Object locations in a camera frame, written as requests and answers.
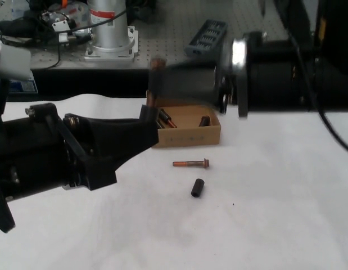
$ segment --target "black rubber cylinder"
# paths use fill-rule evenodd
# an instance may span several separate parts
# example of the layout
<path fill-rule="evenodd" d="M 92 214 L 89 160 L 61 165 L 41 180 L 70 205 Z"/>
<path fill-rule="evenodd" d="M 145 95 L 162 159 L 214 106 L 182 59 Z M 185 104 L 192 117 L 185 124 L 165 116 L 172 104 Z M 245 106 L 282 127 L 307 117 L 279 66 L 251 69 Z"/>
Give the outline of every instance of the black rubber cylinder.
<path fill-rule="evenodd" d="M 191 195 L 195 198 L 199 198 L 201 195 L 201 191 L 204 187 L 204 184 L 205 184 L 204 180 L 196 179 L 195 184 L 194 184 L 192 191 L 191 191 Z"/>
<path fill-rule="evenodd" d="M 198 125 L 199 127 L 207 127 L 208 125 L 210 125 L 210 117 L 209 116 L 203 116 L 201 118 L 201 122 Z"/>
<path fill-rule="evenodd" d="M 166 124 L 168 123 L 169 120 L 171 120 L 171 116 L 163 109 L 161 109 L 159 112 L 159 118 Z"/>

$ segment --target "screw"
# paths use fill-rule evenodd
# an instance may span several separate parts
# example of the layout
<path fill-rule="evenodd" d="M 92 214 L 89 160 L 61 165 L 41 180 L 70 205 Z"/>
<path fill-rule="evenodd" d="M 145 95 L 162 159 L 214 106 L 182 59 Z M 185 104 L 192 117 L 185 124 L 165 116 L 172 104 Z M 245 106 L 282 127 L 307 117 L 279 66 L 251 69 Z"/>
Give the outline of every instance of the screw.
<path fill-rule="evenodd" d="M 26 108 L 25 109 L 25 113 L 29 116 L 29 117 L 34 117 L 35 116 L 35 111 L 31 108 Z"/>
<path fill-rule="evenodd" d="M 174 167 L 209 167 L 209 160 L 204 159 L 203 161 L 175 161 L 173 162 Z"/>

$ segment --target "white base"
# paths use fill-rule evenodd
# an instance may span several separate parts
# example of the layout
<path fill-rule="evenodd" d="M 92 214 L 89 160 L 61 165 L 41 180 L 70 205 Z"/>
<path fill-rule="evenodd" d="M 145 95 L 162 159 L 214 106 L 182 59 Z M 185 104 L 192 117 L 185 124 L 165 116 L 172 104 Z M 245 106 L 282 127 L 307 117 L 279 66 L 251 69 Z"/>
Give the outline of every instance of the white base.
<path fill-rule="evenodd" d="M 85 53 L 86 61 L 134 61 L 135 56 L 139 52 L 139 32 L 135 30 L 135 26 L 128 27 L 129 37 L 134 39 L 133 47 L 125 48 L 122 51 L 102 52 L 88 47 Z"/>

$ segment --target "white surface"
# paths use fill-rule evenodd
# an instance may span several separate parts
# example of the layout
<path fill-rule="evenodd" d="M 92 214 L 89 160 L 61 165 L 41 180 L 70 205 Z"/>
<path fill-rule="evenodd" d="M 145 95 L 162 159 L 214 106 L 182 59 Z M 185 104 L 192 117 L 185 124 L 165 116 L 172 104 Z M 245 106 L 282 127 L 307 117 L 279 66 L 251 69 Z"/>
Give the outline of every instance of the white surface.
<path fill-rule="evenodd" d="M 61 116 L 139 115 L 144 100 L 84 95 Z M 9 103 L 4 119 L 25 116 Z M 219 146 L 148 150 L 95 192 L 10 203 L 0 269 L 348 269 L 348 154 L 315 114 L 220 116 Z M 348 139 L 348 114 L 331 115 Z M 174 160 L 210 159 L 208 170 Z M 205 180 L 200 199 L 190 196 Z"/>

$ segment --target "gray connector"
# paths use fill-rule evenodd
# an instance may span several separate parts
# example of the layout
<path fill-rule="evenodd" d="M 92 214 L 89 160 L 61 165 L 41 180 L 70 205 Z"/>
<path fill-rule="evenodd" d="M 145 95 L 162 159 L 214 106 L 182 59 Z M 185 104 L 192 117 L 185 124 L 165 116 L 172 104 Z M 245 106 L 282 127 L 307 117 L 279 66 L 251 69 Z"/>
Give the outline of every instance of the gray connector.
<path fill-rule="evenodd" d="M 185 48 L 186 55 L 189 57 L 199 56 L 215 50 L 223 40 L 227 28 L 226 22 L 206 20 Z"/>

